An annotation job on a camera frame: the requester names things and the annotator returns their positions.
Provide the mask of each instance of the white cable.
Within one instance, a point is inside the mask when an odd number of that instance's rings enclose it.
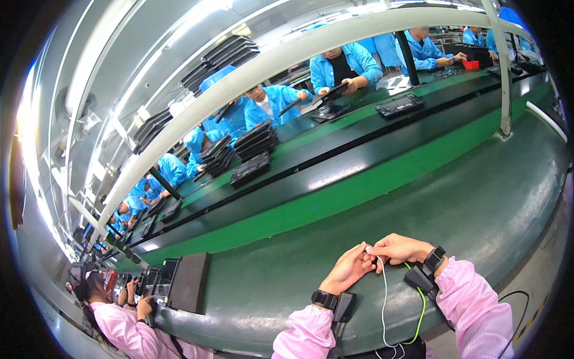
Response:
[[[394,346],[393,346],[393,345],[389,345],[389,344],[387,343],[387,339],[386,339],[386,337],[385,337],[385,334],[386,334],[386,327],[385,327],[385,305],[387,304],[387,291],[388,291],[388,290],[387,290],[387,276],[385,275],[385,262],[383,262],[383,260],[382,260],[379,256],[376,256],[376,257],[379,259],[379,261],[381,261],[381,268],[382,268],[382,272],[383,272],[383,279],[384,279],[384,281],[385,281],[385,299],[383,300],[383,309],[381,310],[381,321],[383,322],[383,343],[385,343],[385,345],[386,345],[387,347],[393,348],[393,350],[395,351],[395,353],[394,353],[394,355],[393,355],[393,357],[392,357],[391,359],[394,359],[394,358],[397,356],[397,346],[400,346],[401,349],[402,349],[402,356],[401,356],[400,358],[398,358],[398,359],[402,359],[402,358],[404,358],[404,356],[405,356],[405,348],[402,347],[402,344],[398,343],[398,344],[395,344]],[[379,356],[379,353],[377,353],[376,350],[375,350],[375,354],[377,355],[377,357],[379,357],[379,359],[382,359],[382,358]]]

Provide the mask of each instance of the hand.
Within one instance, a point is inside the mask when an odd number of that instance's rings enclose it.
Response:
[[[149,301],[153,300],[153,295],[140,299],[138,302],[138,320],[145,319],[148,314],[152,313],[152,306]]]
[[[456,62],[468,61],[468,57],[466,56],[466,54],[463,54],[462,52],[457,53],[455,57],[453,57],[453,59]]]
[[[367,253],[379,256],[384,262],[391,259],[390,263],[397,265],[405,261],[423,263],[434,248],[429,243],[392,233],[375,243],[373,248],[367,248]],[[381,261],[377,261],[377,273],[381,271]]]
[[[441,67],[452,66],[452,59],[441,57],[440,59],[436,59],[436,64]]]
[[[297,92],[297,99],[301,101],[305,101],[307,99],[307,93],[305,91],[298,91]]]
[[[319,89],[319,93],[317,95],[319,96],[325,96],[327,95],[329,92],[331,92],[331,89],[328,87],[323,87],[321,89]]]
[[[127,289],[124,288],[118,295],[118,305],[123,307],[127,302]]]
[[[323,280],[319,289],[339,295],[355,284],[365,273],[375,269],[375,256],[364,253],[365,242],[349,249],[337,260],[331,273]]]
[[[131,280],[126,284],[127,289],[127,302],[130,304],[135,304],[135,285],[139,283],[139,280]]]
[[[490,54],[491,59],[493,59],[494,61],[498,61],[498,56],[496,53],[494,53],[494,51],[488,50],[488,53]]]

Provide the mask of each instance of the black strap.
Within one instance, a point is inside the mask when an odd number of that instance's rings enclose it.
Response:
[[[187,359],[185,357],[185,355],[183,355],[183,349],[181,348],[181,345],[177,341],[176,337],[174,337],[173,335],[170,335],[169,338],[171,338],[172,343],[176,347],[177,352],[180,354],[181,359]]]

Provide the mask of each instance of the black box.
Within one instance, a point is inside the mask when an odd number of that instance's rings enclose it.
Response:
[[[211,255],[207,252],[182,257],[173,274],[168,306],[204,314],[205,284]]]

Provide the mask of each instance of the wrist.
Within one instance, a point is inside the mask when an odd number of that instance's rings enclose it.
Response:
[[[325,279],[321,285],[319,286],[320,291],[324,291],[327,293],[331,293],[333,295],[341,294],[342,290],[335,285],[335,283],[330,282],[329,280]]]
[[[417,262],[424,263],[425,259],[432,252],[435,247],[430,243],[422,242],[420,248],[417,250],[416,258]]]

